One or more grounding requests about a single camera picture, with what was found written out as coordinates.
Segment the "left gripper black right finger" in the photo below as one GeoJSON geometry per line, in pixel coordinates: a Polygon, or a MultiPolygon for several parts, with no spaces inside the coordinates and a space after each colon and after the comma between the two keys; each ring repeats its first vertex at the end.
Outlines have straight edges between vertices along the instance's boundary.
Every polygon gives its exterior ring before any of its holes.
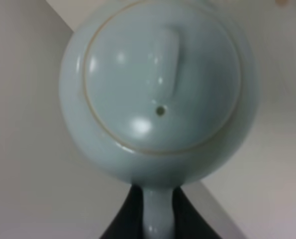
{"type": "Polygon", "coordinates": [[[181,188],[173,191],[176,239],[221,239],[189,201],[181,188]]]}

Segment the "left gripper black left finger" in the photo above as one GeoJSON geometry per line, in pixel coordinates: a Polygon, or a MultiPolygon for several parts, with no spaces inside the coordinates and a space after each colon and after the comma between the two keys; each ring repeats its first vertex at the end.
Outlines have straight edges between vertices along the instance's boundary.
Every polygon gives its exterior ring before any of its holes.
{"type": "Polygon", "coordinates": [[[142,239],[143,192],[132,185],[129,193],[100,239],[142,239]]]}

